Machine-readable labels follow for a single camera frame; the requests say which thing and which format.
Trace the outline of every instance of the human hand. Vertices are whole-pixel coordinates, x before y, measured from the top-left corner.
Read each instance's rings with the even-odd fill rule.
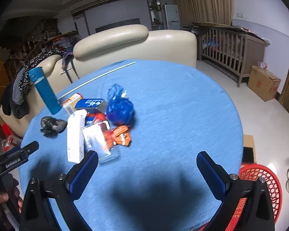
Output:
[[[19,185],[19,182],[13,178],[13,184],[14,184],[14,195],[17,198],[17,203],[18,203],[18,210],[19,210],[19,213],[21,213],[23,200],[19,196],[20,192],[19,192],[19,189],[17,188],[17,186]],[[0,192],[0,205],[3,203],[6,203],[7,201],[8,201],[8,194],[6,192]]]

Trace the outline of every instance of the barcode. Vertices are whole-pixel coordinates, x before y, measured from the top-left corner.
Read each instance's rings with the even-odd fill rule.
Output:
[[[66,110],[70,115],[74,114],[74,111],[71,107],[66,107]]]

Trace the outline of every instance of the screw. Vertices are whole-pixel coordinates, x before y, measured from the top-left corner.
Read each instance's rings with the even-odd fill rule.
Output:
[[[237,180],[237,179],[238,179],[238,176],[237,176],[236,174],[231,174],[231,175],[230,175],[230,178],[231,178],[232,180]]]
[[[36,178],[35,178],[35,177],[33,177],[33,178],[31,179],[30,183],[31,183],[31,184],[34,184],[34,183],[36,183]]]
[[[65,178],[65,176],[66,176],[66,174],[60,174],[60,175],[58,176],[58,179],[59,179],[59,180],[63,180],[63,179]]]
[[[260,177],[259,177],[259,181],[261,181],[262,183],[264,183],[264,182],[265,182],[265,179],[264,179],[262,176],[260,176]]]

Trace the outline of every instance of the wooden crib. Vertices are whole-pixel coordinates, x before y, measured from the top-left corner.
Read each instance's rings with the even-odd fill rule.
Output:
[[[201,56],[227,68],[238,78],[250,76],[251,66],[264,59],[264,41],[248,34],[224,28],[200,28],[199,59]]]

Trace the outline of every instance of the blue tablecloth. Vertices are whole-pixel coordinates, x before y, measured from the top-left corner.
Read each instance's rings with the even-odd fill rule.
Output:
[[[58,96],[131,61],[97,70]],[[228,173],[238,173],[242,160],[242,126],[228,94],[195,68],[141,60],[77,92],[106,99],[114,83],[127,90],[134,104],[133,141],[119,146],[120,158],[98,165],[74,202],[80,214],[96,231],[183,231],[209,221],[220,202],[197,169],[198,152],[207,151]],[[48,115],[44,108],[33,118],[22,142],[40,144],[19,168],[23,191],[31,177],[52,179],[74,165],[67,161],[66,130],[54,139],[40,132],[40,120]],[[55,117],[68,118],[63,109]],[[51,203],[62,230],[68,230],[53,199]]]

